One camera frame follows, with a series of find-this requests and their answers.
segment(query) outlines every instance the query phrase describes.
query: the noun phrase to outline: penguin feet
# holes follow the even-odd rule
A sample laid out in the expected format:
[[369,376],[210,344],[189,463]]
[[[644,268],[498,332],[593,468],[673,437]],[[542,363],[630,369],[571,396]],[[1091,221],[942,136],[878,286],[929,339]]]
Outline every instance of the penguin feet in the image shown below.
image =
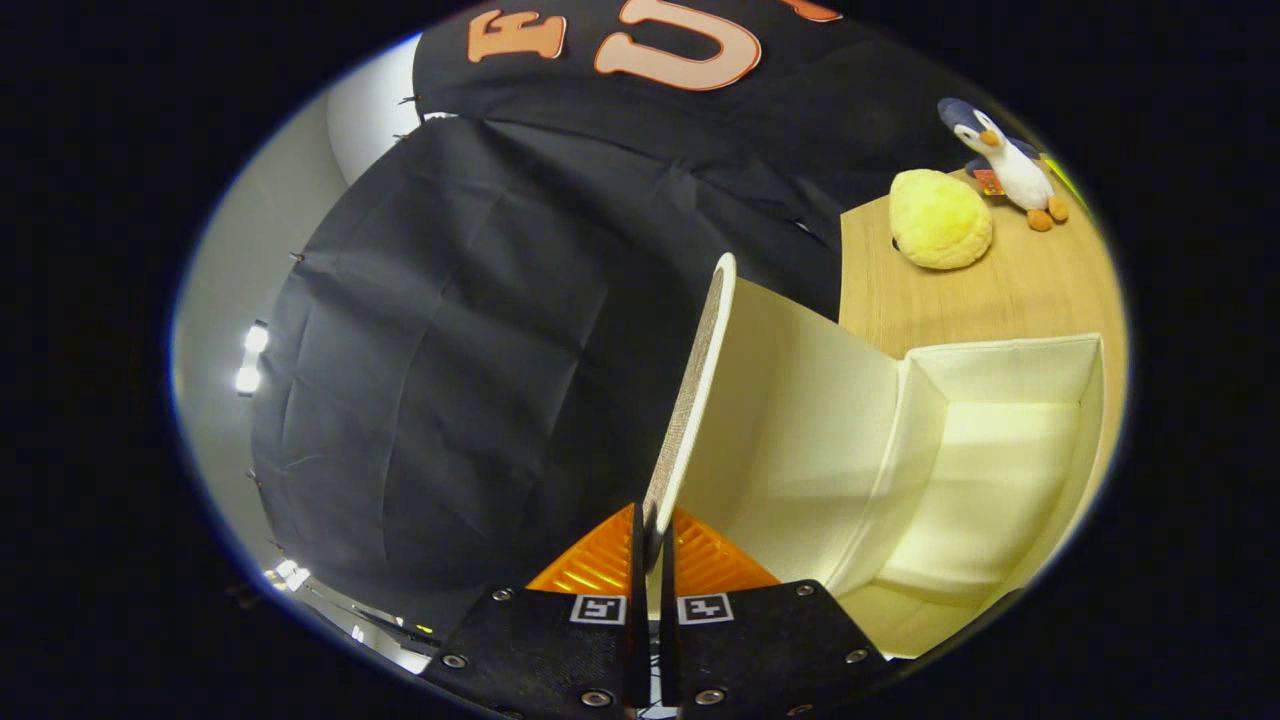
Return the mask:
[[1030,225],[1033,231],[1046,232],[1048,228],[1053,227],[1053,220],[1044,210],[1028,210],[1027,224]]
[[1056,195],[1050,197],[1048,214],[1060,223],[1066,222],[1066,202],[1062,202],[1062,199]]

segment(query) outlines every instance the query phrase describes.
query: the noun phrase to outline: wooden surface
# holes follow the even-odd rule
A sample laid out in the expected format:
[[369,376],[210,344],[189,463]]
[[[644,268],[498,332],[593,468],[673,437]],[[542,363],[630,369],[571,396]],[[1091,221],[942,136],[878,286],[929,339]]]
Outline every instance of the wooden surface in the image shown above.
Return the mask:
[[[964,170],[951,174],[978,188]],[[1102,333],[1102,429],[1083,511],[1115,452],[1128,395],[1129,338],[1106,245],[1075,196],[1047,174],[1068,204],[1068,220],[1039,233],[1007,199],[986,197],[991,249],[956,270],[928,270],[893,250],[887,195],[841,215],[840,324],[897,359],[927,345]]]

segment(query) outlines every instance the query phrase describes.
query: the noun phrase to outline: white cardboard box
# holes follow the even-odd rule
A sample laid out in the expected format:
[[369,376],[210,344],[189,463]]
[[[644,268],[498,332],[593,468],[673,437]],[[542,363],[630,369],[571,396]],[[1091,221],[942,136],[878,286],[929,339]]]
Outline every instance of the white cardboard box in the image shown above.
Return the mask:
[[783,582],[815,579],[915,657],[1025,585],[1094,471],[1100,334],[884,355],[717,265],[645,498]]

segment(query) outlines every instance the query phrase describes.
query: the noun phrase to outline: black cloth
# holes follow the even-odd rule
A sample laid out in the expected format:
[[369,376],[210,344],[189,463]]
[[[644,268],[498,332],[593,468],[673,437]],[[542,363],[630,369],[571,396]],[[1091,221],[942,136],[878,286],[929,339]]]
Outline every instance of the black cloth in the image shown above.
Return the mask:
[[457,117],[321,223],[253,397],[270,525],[325,584],[443,634],[485,585],[527,583],[644,495],[721,254],[836,319],[840,213],[968,159],[936,104],[982,96],[913,51],[782,3],[703,6],[764,47],[710,92],[596,73],[617,31],[716,46],[589,0],[540,4],[568,18],[553,60],[466,59],[467,22],[518,3],[422,36],[417,109]]

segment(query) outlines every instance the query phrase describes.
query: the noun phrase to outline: yellow fluffy ball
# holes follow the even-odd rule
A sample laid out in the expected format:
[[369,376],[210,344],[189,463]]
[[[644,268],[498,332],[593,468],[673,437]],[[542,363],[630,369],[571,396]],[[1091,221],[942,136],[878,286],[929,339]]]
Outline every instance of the yellow fluffy ball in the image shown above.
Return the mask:
[[888,227],[902,255],[922,268],[964,268],[991,247],[991,209],[964,181],[937,170],[893,178]]

